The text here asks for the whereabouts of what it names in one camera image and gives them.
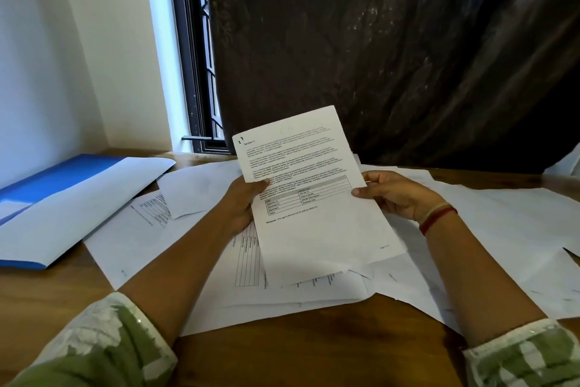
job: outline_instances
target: red wristband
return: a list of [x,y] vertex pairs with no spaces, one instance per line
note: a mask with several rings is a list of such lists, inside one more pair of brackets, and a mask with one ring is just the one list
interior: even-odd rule
[[431,213],[425,221],[419,225],[419,231],[423,236],[427,234],[427,231],[432,227],[432,225],[437,222],[443,215],[454,211],[457,213],[457,209],[452,205],[447,205],[446,207],[438,208],[433,213]]

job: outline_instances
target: person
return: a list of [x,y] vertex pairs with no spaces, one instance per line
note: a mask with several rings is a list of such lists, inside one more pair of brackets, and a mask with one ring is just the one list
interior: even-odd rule
[[[439,194],[395,172],[363,176],[367,186],[354,189],[354,196],[423,224],[470,347],[464,354],[471,385],[580,385],[576,337],[546,317]],[[268,184],[236,179],[185,236],[73,319],[9,385],[167,383],[177,363],[171,346],[221,252],[251,222],[250,203]],[[167,287],[183,291],[176,296]]]

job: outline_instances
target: window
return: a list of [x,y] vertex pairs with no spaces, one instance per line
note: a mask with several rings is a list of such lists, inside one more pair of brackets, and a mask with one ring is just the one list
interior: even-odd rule
[[192,141],[196,153],[229,153],[214,71],[208,0],[173,0]]

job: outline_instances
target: shiny curtain fabric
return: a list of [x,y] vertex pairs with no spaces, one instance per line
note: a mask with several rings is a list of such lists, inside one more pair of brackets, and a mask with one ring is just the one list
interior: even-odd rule
[[364,163],[541,172],[580,141],[580,0],[211,0],[211,18],[227,137],[335,105]]

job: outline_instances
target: wood surface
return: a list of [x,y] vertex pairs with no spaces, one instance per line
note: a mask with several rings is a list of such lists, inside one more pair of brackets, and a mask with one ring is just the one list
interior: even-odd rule
[[[142,151],[111,154],[146,156]],[[231,156],[155,154],[183,168]],[[580,181],[431,169],[474,189],[546,187],[580,201]],[[146,192],[156,188],[153,184]],[[179,288],[168,288],[178,291]],[[83,244],[44,271],[0,268],[0,385],[34,361],[70,319],[112,291]],[[562,323],[580,335],[580,319]],[[382,295],[364,302],[253,321],[178,340],[173,385],[460,386],[463,338],[412,306]]]

